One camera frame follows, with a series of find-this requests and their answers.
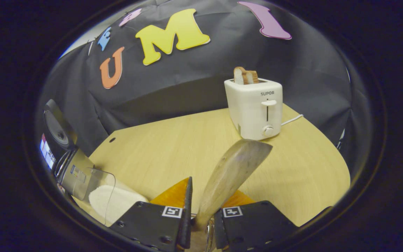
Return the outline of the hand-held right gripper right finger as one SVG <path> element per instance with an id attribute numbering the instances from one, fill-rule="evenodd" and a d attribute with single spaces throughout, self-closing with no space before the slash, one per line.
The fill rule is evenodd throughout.
<path id="1" fill-rule="evenodd" d="M 214 215 L 215 247 L 222 252 L 263 252 L 298 231 L 270 201 L 237 190 Z"/>

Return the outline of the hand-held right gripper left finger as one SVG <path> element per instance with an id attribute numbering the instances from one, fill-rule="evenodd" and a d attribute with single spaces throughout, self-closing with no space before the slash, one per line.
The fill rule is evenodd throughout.
<path id="1" fill-rule="evenodd" d="M 183 186 L 183 206 L 138 201 L 110 229 L 159 252 L 180 252 L 191 247 L 192 177 Z"/>

